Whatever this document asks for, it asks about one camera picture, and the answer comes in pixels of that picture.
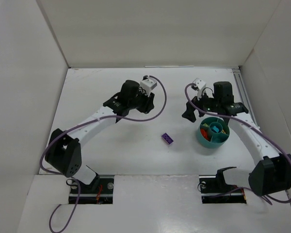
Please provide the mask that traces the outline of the purple long lego brick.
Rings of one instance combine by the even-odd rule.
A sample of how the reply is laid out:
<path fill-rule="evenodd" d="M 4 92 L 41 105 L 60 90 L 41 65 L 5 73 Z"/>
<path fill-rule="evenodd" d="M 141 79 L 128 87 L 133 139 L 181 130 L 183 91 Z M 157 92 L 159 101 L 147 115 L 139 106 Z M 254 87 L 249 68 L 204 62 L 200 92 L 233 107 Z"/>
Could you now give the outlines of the purple long lego brick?
<path fill-rule="evenodd" d="M 167 144 L 167 145 L 172 145 L 173 144 L 173 139 L 167 134 L 167 133 L 164 133 L 162 136 L 161 136 L 162 140 Z"/>

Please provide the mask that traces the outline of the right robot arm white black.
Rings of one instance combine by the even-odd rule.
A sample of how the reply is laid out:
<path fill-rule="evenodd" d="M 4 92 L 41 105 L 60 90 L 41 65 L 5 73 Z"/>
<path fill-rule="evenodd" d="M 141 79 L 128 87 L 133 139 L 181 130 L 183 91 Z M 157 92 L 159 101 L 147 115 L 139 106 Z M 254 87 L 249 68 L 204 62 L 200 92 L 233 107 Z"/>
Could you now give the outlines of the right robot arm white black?
<path fill-rule="evenodd" d="M 197 94 L 188 99 L 182 117 L 196 122 L 195 111 L 198 111 L 199 117 L 208 115 L 197 128 L 197 140 L 208 149 L 216 149 L 234 131 L 249 151 L 255 168 L 242 173 L 240 180 L 244 186 L 249 186 L 259 197 L 291 188 L 291 155 L 265 136 L 253 122 L 246 106 L 234 100 L 230 82 L 215 82 L 212 97 L 207 95 L 207 85 L 201 79 L 195 79 L 186 86 L 188 88 Z"/>

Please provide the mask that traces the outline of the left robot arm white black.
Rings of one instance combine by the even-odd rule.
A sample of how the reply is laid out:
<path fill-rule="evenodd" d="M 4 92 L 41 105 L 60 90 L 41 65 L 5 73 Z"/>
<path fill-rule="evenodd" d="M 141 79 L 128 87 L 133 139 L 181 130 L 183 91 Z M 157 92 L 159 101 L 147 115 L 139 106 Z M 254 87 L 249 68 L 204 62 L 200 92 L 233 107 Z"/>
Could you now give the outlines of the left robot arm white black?
<path fill-rule="evenodd" d="M 136 109 L 148 114 L 153 108 L 153 89 L 157 81 L 145 77 L 139 83 L 126 80 L 120 92 L 103 103 L 96 112 L 81 123 L 81 127 L 68 133 L 56 129 L 51 134 L 51 147 L 45 155 L 47 163 L 67 178 L 75 178 L 85 185 L 93 185 L 98 174 L 82 163 L 81 149 L 94 136 L 126 117 Z"/>

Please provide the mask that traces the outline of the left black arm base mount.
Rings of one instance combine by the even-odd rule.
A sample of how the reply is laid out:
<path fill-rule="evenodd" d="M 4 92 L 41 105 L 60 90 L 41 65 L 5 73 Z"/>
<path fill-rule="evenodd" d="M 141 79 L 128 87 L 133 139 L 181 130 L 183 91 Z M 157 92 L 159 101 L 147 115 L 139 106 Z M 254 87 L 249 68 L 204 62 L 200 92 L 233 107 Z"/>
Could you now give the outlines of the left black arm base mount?
<path fill-rule="evenodd" d="M 102 175 L 90 185 L 80 183 L 80 196 L 78 198 L 78 185 L 76 181 L 66 180 L 66 184 L 70 187 L 68 203 L 69 204 L 112 204 L 114 175 Z"/>

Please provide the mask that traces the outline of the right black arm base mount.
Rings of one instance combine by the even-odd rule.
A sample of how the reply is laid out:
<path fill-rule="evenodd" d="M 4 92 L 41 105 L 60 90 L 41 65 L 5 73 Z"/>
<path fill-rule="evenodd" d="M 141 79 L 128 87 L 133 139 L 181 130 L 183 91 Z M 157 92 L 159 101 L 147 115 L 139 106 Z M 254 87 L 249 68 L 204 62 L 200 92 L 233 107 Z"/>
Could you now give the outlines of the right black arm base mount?
<path fill-rule="evenodd" d="M 197 189 L 201 193 L 203 204 L 247 203 L 244 190 L 225 181 L 224 171 L 234 168 L 236 167 L 221 168 L 215 175 L 199 175 Z"/>

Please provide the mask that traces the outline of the orange dish lego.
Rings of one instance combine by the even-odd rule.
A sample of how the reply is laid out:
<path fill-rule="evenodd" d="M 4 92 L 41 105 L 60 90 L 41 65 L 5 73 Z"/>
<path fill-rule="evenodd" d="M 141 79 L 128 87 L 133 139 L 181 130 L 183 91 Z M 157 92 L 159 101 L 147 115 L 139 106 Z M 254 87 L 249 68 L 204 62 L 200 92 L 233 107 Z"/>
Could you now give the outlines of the orange dish lego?
<path fill-rule="evenodd" d="M 204 129 L 200 129 L 200 132 L 202 134 L 202 136 L 207 140 L 210 141 L 210 138 L 208 137 L 207 131 Z"/>

